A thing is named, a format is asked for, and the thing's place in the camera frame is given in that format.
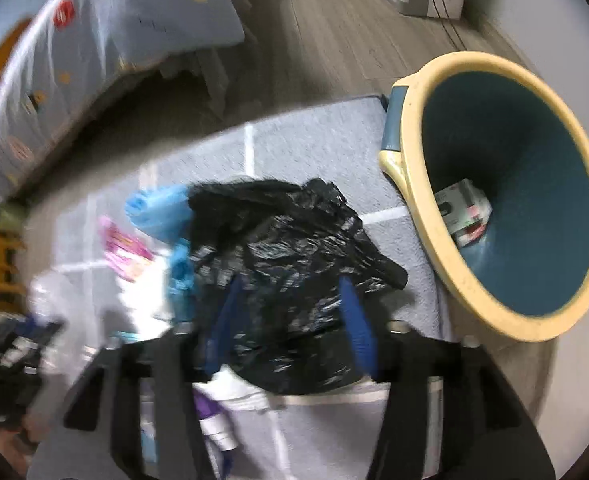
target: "black plastic bag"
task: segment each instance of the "black plastic bag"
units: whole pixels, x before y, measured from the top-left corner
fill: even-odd
[[[204,184],[190,191],[196,322],[206,335],[235,276],[244,323],[229,365],[278,394],[310,394],[358,380],[339,312],[350,277],[375,333],[389,315],[379,292],[403,288],[405,270],[377,250],[337,187],[277,180]]]

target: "wooden floor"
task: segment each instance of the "wooden floor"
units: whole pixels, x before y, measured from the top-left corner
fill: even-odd
[[[440,21],[402,16],[388,0],[251,3],[248,22],[262,49],[267,76],[262,101],[269,108],[387,94],[398,78],[456,50]],[[468,50],[517,60],[507,45],[490,45],[465,23],[455,22],[455,27]]]
[[[223,119],[209,111],[201,81],[189,76],[172,81],[153,77],[89,124],[79,137],[82,142],[31,195],[27,279],[50,266],[51,233],[62,211],[111,180],[136,171],[151,157],[279,111],[346,96],[387,94],[398,78],[456,50],[441,22],[402,16],[388,0],[249,1],[252,10],[242,19],[257,44],[246,53],[245,69],[230,88]],[[463,22],[455,26],[468,50],[519,62],[507,44],[490,44]],[[489,346],[535,416],[553,345],[502,338],[458,305],[453,306],[452,319],[458,336],[474,333]]]

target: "pink package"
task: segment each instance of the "pink package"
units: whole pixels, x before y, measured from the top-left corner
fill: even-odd
[[[98,221],[108,265],[121,278],[133,282],[154,259],[154,255],[139,238],[122,232],[113,219],[102,216]]]

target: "cable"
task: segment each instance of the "cable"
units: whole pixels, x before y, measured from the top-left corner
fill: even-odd
[[[461,41],[461,44],[463,46],[463,49],[464,50],[468,50],[466,48],[466,46],[465,46],[465,43],[463,43],[463,40],[461,39],[461,36],[459,36],[459,33],[457,32],[457,28],[455,27],[455,24],[453,23],[453,20],[450,19],[450,14],[448,14],[448,8],[446,7],[446,1],[445,0],[441,0],[441,3],[444,4],[444,10],[446,11],[446,17],[448,18],[448,23],[450,23],[450,26],[453,28],[453,31],[457,35],[457,38],[459,38],[459,41]]]
[[[446,24],[444,23],[444,19],[441,17],[441,14],[439,13],[439,8],[437,7],[437,2],[435,0],[432,0],[432,4],[435,7],[435,12],[437,13],[437,17],[439,17],[439,23],[441,23],[441,26],[443,27],[444,32],[446,33],[446,36],[448,37],[448,40],[450,40],[450,43],[452,43],[453,47],[455,47],[457,50],[461,50],[461,48],[457,45],[455,40],[453,40],[452,36],[450,36],[450,33],[448,32],[448,29],[446,28]],[[444,4],[444,9],[446,9],[446,2],[444,0],[443,0],[443,4]],[[463,49],[468,50],[465,47],[465,44],[463,43],[463,41],[461,40],[461,37],[459,36],[459,33],[457,32],[455,26],[453,25],[452,21],[450,20],[450,16],[448,16],[448,22],[450,23],[450,26],[453,28],[455,34],[459,38],[459,41],[461,41]]]

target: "blue handle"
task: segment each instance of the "blue handle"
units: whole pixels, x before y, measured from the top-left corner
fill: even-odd
[[[377,374],[377,340],[350,278],[339,278],[339,309],[357,365],[370,377]]]
[[[390,152],[401,152],[401,139],[399,137],[399,125],[401,124],[401,110],[403,101],[408,92],[407,86],[393,86],[388,100],[388,111],[385,114],[383,127],[383,139],[381,149]]]
[[[230,284],[230,291],[225,298],[219,317],[206,342],[206,363],[204,371],[209,376],[219,371],[225,363],[232,349],[234,335],[238,332],[243,313],[243,280],[241,276],[235,276]]]

